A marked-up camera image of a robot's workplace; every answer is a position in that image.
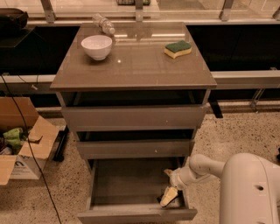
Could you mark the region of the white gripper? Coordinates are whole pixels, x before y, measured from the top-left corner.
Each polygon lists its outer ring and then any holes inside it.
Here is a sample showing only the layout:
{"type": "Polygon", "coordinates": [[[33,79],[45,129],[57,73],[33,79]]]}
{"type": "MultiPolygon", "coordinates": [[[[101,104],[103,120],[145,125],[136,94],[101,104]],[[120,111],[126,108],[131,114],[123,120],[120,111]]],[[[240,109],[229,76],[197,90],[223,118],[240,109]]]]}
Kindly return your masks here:
{"type": "Polygon", "coordinates": [[[164,170],[164,173],[170,177],[172,186],[167,186],[165,188],[164,194],[159,201],[161,207],[168,206],[178,196],[178,190],[182,191],[189,185],[189,171],[190,169],[188,167],[178,168],[174,171],[170,169],[164,170]]]}

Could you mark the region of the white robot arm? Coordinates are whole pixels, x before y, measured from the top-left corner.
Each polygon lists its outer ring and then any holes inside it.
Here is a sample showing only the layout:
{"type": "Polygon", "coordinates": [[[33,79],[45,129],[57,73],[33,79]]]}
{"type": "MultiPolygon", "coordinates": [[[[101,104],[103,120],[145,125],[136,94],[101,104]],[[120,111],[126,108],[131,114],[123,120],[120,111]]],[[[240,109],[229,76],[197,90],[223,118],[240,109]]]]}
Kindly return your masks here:
{"type": "Polygon", "coordinates": [[[220,224],[279,224],[280,166],[250,153],[238,153],[225,162],[201,154],[187,165],[166,169],[170,185],[159,198],[167,207],[192,183],[220,179],[220,224]]]}

